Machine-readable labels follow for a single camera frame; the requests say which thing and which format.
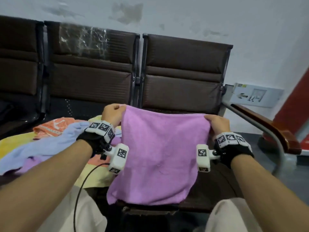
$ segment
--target white wall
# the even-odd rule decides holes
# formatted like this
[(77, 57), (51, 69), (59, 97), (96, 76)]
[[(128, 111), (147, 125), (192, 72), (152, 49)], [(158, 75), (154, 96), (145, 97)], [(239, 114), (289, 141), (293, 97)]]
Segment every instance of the white wall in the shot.
[[(309, 66), (308, 9), (309, 0), (0, 0), (0, 15), (233, 44), (225, 83), (285, 89), (274, 109), (250, 107), (271, 119)], [(259, 133), (225, 116), (234, 131)]]

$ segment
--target purple towel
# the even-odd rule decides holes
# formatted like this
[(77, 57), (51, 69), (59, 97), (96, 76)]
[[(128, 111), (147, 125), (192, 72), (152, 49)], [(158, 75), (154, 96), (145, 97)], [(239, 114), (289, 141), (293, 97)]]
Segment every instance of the purple towel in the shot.
[(122, 143), (130, 151), (108, 189), (108, 203), (180, 203), (195, 183), (196, 145), (206, 144), (209, 130), (203, 114), (170, 115), (127, 106)]

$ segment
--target wire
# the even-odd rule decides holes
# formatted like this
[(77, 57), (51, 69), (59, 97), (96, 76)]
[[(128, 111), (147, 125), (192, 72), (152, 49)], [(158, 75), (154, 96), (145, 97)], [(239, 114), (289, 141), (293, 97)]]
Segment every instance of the wire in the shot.
[(75, 202), (75, 207), (74, 207), (74, 215), (73, 215), (73, 228), (74, 228), (74, 232), (76, 232), (76, 209), (77, 209), (77, 203), (78, 203), (78, 199), (79, 199), (79, 195), (80, 195), (80, 192), (82, 192), (82, 189), (83, 189), (83, 185), (85, 184), (87, 178), (89, 177), (89, 175), (94, 171), (96, 170), (98, 167), (102, 166), (102, 165), (109, 165), (109, 163), (103, 163), (103, 164), (100, 164), (98, 166), (96, 166), (93, 170), (90, 171), (90, 173), (88, 173), (88, 175), (86, 176), (84, 182), (82, 183), (81, 187), (79, 188), (79, 192), (77, 194), (77, 198), (76, 198), (76, 202)]

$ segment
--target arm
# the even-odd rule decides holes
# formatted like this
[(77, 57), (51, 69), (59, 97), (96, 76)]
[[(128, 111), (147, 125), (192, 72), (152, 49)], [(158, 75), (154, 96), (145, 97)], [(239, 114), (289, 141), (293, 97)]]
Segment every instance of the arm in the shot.
[[(126, 107), (108, 105), (102, 119), (117, 126)], [(0, 191), (1, 231), (36, 231), (70, 191), (92, 154), (78, 140)]]
[[(214, 137), (230, 132), (228, 119), (206, 115)], [(309, 231), (309, 207), (249, 155), (238, 155), (231, 168), (263, 231)]]

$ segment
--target chair backrest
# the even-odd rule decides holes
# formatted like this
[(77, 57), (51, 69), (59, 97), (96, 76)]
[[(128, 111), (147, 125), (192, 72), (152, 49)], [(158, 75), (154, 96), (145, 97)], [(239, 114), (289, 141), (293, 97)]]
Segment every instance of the chair backrest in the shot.
[(44, 23), (0, 16), (0, 100), (26, 116), (41, 109)]
[(139, 108), (217, 114), (232, 45), (144, 34)]
[(49, 113), (87, 119), (110, 103), (132, 104), (139, 34), (45, 22)]

